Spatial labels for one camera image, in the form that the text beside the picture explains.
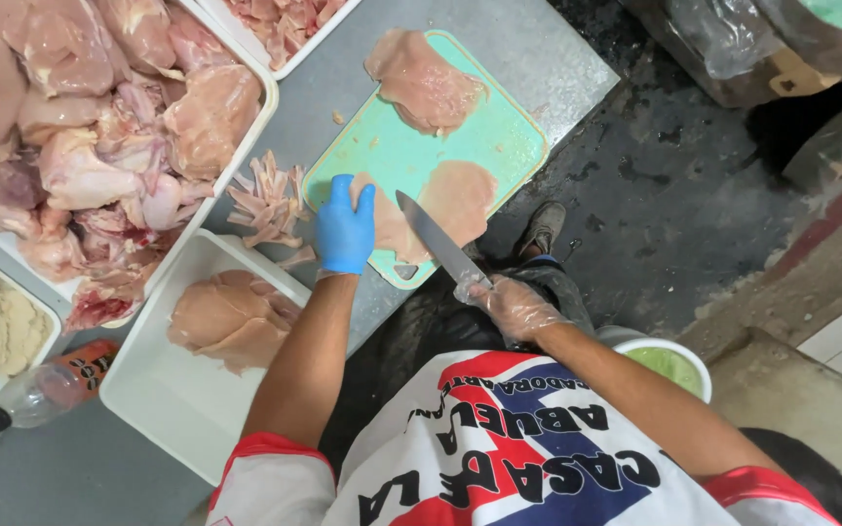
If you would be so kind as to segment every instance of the clear plastic glove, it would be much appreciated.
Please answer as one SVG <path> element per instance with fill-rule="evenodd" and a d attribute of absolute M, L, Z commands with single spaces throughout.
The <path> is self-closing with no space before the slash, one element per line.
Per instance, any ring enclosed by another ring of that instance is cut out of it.
<path fill-rule="evenodd" d="M 333 177 L 330 200 L 317 211 L 317 247 L 323 269 L 362 274 L 375 246 L 375 185 L 362 189 L 353 211 L 352 182 L 348 173 Z"/>
<path fill-rule="evenodd" d="M 486 311 L 506 338 L 533 343 L 538 329 L 571 323 L 528 285 L 498 274 L 489 279 L 492 288 L 470 287 L 469 303 Z"/>

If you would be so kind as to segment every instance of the metal table surface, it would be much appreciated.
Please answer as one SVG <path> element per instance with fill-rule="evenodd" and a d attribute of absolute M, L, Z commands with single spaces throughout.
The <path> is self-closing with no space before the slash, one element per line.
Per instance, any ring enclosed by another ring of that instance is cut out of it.
<path fill-rule="evenodd" d="M 280 83 L 277 113 L 253 149 L 273 149 L 279 165 L 312 164 L 340 129 L 331 113 L 352 115 L 375 87 L 362 68 L 375 41 L 394 26 L 450 31 L 521 105 L 533 111 L 553 147 L 618 81 L 576 31 L 544 0 L 364 0 Z M 221 199 L 204 226 L 243 234 L 226 223 Z M 312 231 L 302 232 L 309 241 Z M 260 245 L 277 259 L 284 247 Z M 314 271 L 292 273 L 311 286 Z M 69 305 L 0 250 L 0 268 L 65 317 Z M 372 269 L 360 280 L 352 352 L 402 304 L 400 291 Z M 76 335 L 124 339 L 129 326 Z M 176 524 L 210 486 L 92 400 L 47 426 L 0 440 L 0 524 Z"/>
<path fill-rule="evenodd" d="M 375 89 L 362 63 L 382 33 L 396 26 L 451 32 L 532 113 L 552 154 L 618 82 L 613 70 L 544 0 L 364 0 L 281 81 L 278 110 L 250 159 L 271 149 L 279 167 L 312 165 L 343 129 L 332 121 L 332 112 L 349 119 Z M 242 168 L 247 175 L 248 161 Z M 227 223 L 232 204 L 230 198 L 220 199 L 204 228 L 248 235 L 249 228 Z M 312 222 L 300 223 L 297 233 L 312 243 Z M 273 260 L 294 252 L 275 244 L 256 248 Z M 291 273 L 312 287 L 316 266 Z M 393 287 L 367 265 L 357 288 L 347 356 L 411 293 Z"/>

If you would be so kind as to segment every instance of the shoe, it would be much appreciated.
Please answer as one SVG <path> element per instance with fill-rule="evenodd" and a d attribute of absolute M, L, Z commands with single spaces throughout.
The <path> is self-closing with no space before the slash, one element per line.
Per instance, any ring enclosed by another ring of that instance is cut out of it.
<path fill-rule="evenodd" d="M 551 245 L 564 227 L 564 218 L 567 216 L 567 209 L 557 201 L 545 201 L 532 214 L 529 227 L 522 237 L 522 243 L 518 249 L 521 256 L 525 249 L 531 244 L 536 244 L 544 256 L 551 254 Z"/>

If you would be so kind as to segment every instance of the bucket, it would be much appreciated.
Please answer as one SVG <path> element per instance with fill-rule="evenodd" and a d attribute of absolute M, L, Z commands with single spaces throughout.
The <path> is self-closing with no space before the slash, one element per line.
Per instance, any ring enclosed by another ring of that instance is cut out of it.
<path fill-rule="evenodd" d="M 687 361 L 694 365 L 697 373 L 701 377 L 701 396 L 700 399 L 706 403 L 710 403 L 710 396 L 713 394 L 713 385 L 710 382 L 710 374 L 708 368 L 701 359 L 690 349 L 684 347 L 670 340 L 662 340 L 661 338 L 650 338 L 648 335 L 639 332 L 638 330 L 626 329 L 617 325 L 607 325 L 596 330 L 596 337 L 600 343 L 612 347 L 615 352 L 624 355 L 627 352 L 643 349 L 646 347 L 659 347 L 661 349 L 668 349 L 681 355 Z"/>

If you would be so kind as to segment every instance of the knife blade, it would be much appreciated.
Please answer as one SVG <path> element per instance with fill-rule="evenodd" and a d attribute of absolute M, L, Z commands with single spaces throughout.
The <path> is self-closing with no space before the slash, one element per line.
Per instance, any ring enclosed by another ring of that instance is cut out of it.
<path fill-rule="evenodd" d="M 470 285 L 479 283 L 486 288 L 492 288 L 492 282 L 485 277 L 485 272 L 479 269 L 470 257 L 463 254 L 461 247 L 454 243 L 454 240 L 440 228 L 427 211 L 415 202 L 415 199 L 406 196 L 402 191 L 395 191 L 395 198 L 399 202 L 399 208 L 405 214 L 405 219 L 411 225 L 412 230 L 427 250 L 437 257 L 442 267 L 447 270 L 450 277 L 457 282 L 458 288 L 466 291 Z"/>

